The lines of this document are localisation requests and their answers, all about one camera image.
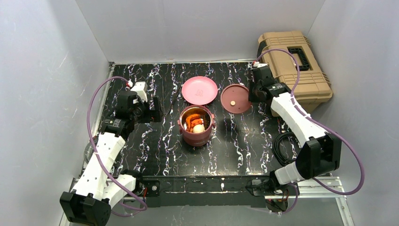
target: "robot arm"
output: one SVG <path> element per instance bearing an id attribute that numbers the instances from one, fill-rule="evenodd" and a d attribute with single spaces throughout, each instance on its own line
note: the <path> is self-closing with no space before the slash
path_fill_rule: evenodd
<path id="1" fill-rule="evenodd" d="M 98 136 L 97 152 L 109 172 L 116 157 L 125 145 L 137 123 L 160 122 L 163 113 L 157 97 L 153 98 L 154 110 L 147 102 L 147 85 L 137 82 L 131 90 L 123 90 L 117 97 L 115 116 L 106 117 Z M 139 173 L 124 170 L 117 181 L 130 191 L 136 187 Z M 104 226 L 111 209 L 127 193 L 116 184 L 106 185 L 107 175 L 97 158 L 91 158 L 79 181 L 71 192 L 63 192 L 61 206 L 70 222 Z"/>
<path id="2" fill-rule="evenodd" d="M 323 128 L 307 120 L 291 102 L 291 90 L 279 83 L 267 64 L 255 64 L 249 85 L 249 101 L 270 102 L 297 137 L 301 151 L 295 162 L 270 173 L 268 181 L 256 186 L 263 191 L 276 191 L 284 185 L 310 179 L 339 168 L 341 141 Z M 306 112 L 298 103 L 297 106 Z"/>

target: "tan toolbox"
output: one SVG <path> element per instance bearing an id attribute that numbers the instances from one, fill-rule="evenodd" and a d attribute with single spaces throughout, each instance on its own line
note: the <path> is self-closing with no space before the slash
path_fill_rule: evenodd
<path id="1" fill-rule="evenodd" d="M 314 58 L 310 49 L 310 43 L 300 31 L 293 32 L 267 32 L 259 38 L 260 55 L 263 51 L 282 48 L 291 52 L 297 60 L 301 76 L 294 95 L 298 103 L 311 113 L 319 104 L 328 101 L 333 92 L 330 81 L 324 74 Z M 296 81 L 296 67 L 291 57 L 281 51 L 272 51 L 263 55 L 260 60 L 268 63 L 274 78 L 287 84 L 290 89 Z"/>

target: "pink pot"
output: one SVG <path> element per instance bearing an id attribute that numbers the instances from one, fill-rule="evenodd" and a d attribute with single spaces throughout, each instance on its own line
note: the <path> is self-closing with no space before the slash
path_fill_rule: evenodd
<path id="1" fill-rule="evenodd" d="M 187 116 L 195 113 L 203 115 L 205 131 L 202 133 L 190 133 L 186 130 Z M 179 120 L 177 120 L 177 124 L 179 125 L 180 134 L 183 135 L 185 142 L 191 146 L 198 147 L 209 141 L 212 128 L 215 127 L 215 116 L 204 106 L 191 105 L 182 111 Z"/>

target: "orange food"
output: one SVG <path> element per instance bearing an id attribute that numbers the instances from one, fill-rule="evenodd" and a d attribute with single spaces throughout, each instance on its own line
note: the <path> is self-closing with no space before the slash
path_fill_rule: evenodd
<path id="1" fill-rule="evenodd" d="M 202 124 L 202 120 L 201 119 L 195 119 L 191 121 L 191 126 L 190 128 L 194 128 L 194 126 Z"/>
<path id="2" fill-rule="evenodd" d="M 200 119 L 200 118 L 201 118 L 200 114 L 192 114 L 192 115 L 188 116 L 186 118 L 187 131 L 191 131 L 192 130 L 191 121 L 197 120 L 197 119 Z"/>

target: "black table surface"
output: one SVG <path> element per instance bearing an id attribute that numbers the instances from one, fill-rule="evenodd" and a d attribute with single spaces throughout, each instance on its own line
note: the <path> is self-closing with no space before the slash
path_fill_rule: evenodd
<path id="1" fill-rule="evenodd" d="M 192 147 L 179 133 L 177 120 L 189 105 L 180 92 L 162 122 L 136 125 L 115 161 L 115 176 L 124 169 L 139 170 L 144 176 L 266 176 L 281 167 L 271 146 L 276 135 L 289 130 L 287 124 L 273 117 L 266 104 L 253 104 L 243 114 L 231 114 L 220 102 L 220 94 L 228 85 L 248 86 L 249 63 L 116 65 L 112 75 L 145 81 L 150 105 L 152 97 L 158 96 L 164 112 L 170 108 L 178 86 L 191 77 L 209 77 L 219 88 L 216 99 L 205 106 L 216 122 L 206 145 Z M 121 80 L 111 82 L 101 120 L 112 114 L 116 95 L 123 87 Z M 287 157 L 296 156 L 297 141 L 282 142 L 281 150 Z"/>

